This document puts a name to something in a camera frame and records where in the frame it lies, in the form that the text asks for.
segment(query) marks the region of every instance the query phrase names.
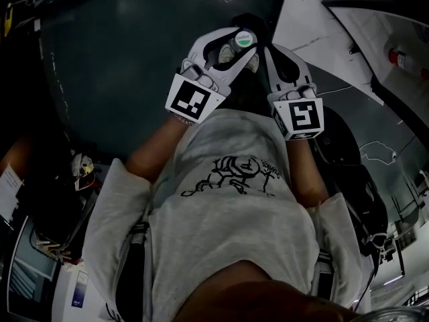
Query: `black graphic print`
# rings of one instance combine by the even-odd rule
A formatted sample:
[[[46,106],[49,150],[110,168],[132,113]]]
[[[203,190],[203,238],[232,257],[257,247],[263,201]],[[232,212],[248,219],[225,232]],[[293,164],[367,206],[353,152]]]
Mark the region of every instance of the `black graphic print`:
[[[195,185],[193,191],[182,192],[183,197],[192,196],[196,192],[202,192],[204,189],[219,189],[228,184],[241,195],[246,195],[246,189],[251,189],[247,183],[249,179],[262,175],[264,178],[263,186],[258,191],[265,193],[269,197],[275,195],[267,192],[269,180],[280,179],[280,173],[271,164],[265,161],[258,161],[254,158],[225,156],[213,161],[214,168],[206,179],[202,179]]]

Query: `white t-shirt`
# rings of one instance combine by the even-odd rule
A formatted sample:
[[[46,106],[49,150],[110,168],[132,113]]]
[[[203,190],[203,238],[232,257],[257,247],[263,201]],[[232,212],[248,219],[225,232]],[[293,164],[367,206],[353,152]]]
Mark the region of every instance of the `white t-shirt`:
[[[171,321],[202,282],[240,260],[258,265],[273,280],[310,292],[319,246],[309,211],[296,202],[288,186],[287,163],[285,141],[267,117],[218,110],[187,131],[176,149],[172,170],[163,179],[171,192],[149,216],[152,321]],[[97,276],[95,281],[101,286],[103,280],[111,281],[106,278],[106,262],[117,262],[120,238],[138,221],[138,213],[153,202],[149,183],[127,173],[119,161],[112,164],[106,182],[84,249],[84,256],[90,258],[90,276]],[[363,273],[343,196],[338,194],[322,204],[320,217],[325,244],[334,260],[333,301],[350,307],[361,291],[363,276],[369,274]],[[117,239],[111,239],[110,229]],[[95,248],[100,244],[104,252],[112,248],[110,259],[103,255],[104,264],[97,260],[100,251]]]

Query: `person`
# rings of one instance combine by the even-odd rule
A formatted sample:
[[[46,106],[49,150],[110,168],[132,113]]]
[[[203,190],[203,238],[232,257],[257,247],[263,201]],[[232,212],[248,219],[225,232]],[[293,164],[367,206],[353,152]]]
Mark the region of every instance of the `person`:
[[[234,55],[224,45],[219,62]],[[236,81],[251,89],[258,66],[256,55]],[[227,104],[256,100],[238,96]],[[355,318],[368,274],[343,196],[329,197],[307,140],[285,142],[266,112],[221,107],[200,125],[172,115],[125,166],[113,161],[86,233],[90,279],[107,300],[124,240],[149,209],[152,321]],[[315,215],[333,258],[331,301],[308,295]]]

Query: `dark floor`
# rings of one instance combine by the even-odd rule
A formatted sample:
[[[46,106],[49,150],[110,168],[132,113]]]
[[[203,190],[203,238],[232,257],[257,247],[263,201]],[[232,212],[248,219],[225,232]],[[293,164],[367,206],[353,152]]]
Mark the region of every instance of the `dark floor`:
[[[88,0],[42,21],[45,69],[69,133],[126,156],[165,120],[176,68],[242,13],[271,32],[283,0]]]

